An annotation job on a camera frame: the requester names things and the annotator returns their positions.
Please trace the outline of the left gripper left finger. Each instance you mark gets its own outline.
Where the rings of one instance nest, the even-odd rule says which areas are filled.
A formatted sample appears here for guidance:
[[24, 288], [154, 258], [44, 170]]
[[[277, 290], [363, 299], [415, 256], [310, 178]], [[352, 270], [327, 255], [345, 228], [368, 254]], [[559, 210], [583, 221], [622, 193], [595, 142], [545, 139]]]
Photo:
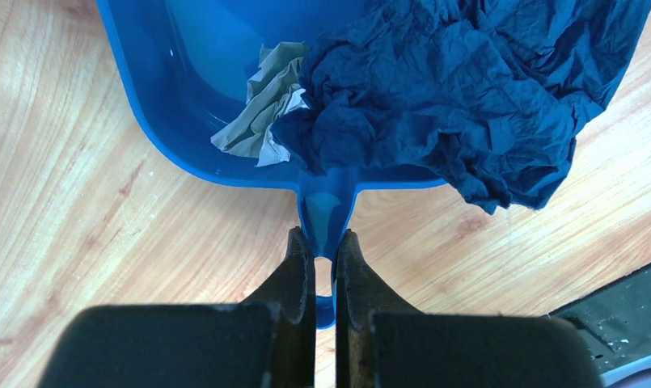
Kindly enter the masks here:
[[315, 380], [315, 259], [298, 226], [288, 233], [285, 258], [242, 304], [271, 311], [271, 387], [312, 387]]

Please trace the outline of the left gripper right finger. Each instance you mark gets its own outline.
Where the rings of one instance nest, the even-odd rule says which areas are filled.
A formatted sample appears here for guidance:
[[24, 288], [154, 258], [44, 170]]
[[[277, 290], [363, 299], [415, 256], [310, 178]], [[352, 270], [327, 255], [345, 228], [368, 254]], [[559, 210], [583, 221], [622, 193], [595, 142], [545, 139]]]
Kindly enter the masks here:
[[336, 385], [374, 387], [376, 361], [371, 316], [419, 314], [365, 261], [359, 238], [346, 230], [338, 247], [336, 300]]

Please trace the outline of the grey paper scrap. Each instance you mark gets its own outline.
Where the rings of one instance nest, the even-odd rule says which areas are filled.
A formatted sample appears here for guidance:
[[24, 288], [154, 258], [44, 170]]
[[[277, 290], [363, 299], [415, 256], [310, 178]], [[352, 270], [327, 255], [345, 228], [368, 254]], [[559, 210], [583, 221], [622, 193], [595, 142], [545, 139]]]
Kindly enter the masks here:
[[290, 152], [274, 140], [272, 126], [285, 114], [306, 107], [304, 89], [299, 83], [306, 52], [303, 42], [281, 42], [274, 48], [261, 48], [259, 70], [247, 81], [245, 108], [210, 138], [217, 149], [237, 157], [254, 158], [257, 167], [290, 160]]

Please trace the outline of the dark blue paper scrap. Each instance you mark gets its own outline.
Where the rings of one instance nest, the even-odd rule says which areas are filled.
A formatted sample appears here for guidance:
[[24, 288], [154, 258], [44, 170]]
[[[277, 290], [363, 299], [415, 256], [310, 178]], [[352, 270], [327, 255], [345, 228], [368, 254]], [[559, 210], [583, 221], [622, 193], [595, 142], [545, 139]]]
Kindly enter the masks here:
[[272, 127], [312, 175], [424, 167], [486, 213], [543, 208], [607, 109], [650, 1], [386, 1], [309, 49]]

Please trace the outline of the blue plastic dustpan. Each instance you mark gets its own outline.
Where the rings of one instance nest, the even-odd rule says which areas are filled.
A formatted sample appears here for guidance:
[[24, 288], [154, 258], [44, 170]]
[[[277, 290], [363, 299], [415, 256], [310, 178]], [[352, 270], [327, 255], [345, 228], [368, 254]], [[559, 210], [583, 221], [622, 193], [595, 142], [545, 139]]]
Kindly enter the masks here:
[[415, 166], [335, 169], [316, 178], [292, 162], [258, 167], [211, 144], [244, 109], [261, 48], [310, 44], [358, 19], [372, 2], [99, 0], [96, 6], [133, 114], [153, 145], [212, 183], [295, 192], [313, 256], [336, 258], [359, 192], [442, 185]]

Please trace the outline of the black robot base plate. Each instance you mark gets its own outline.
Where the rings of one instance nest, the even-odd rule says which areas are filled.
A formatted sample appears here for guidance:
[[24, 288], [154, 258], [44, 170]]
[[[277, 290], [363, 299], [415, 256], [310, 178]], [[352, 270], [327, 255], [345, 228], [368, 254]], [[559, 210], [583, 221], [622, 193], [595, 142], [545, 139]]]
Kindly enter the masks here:
[[600, 373], [651, 356], [651, 264], [549, 315], [578, 329]]

